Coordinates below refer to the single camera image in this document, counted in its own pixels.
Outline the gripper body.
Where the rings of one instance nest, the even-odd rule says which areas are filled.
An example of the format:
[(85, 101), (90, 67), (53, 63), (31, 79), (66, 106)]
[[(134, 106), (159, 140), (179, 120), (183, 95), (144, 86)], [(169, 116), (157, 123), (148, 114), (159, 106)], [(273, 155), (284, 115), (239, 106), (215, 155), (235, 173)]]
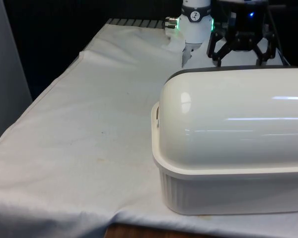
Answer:
[(249, 37), (254, 42), (270, 36), (270, 27), (265, 23), (267, 0), (220, 0), (220, 6), (228, 9), (226, 25), (217, 27), (217, 37), (227, 42), (237, 37)]

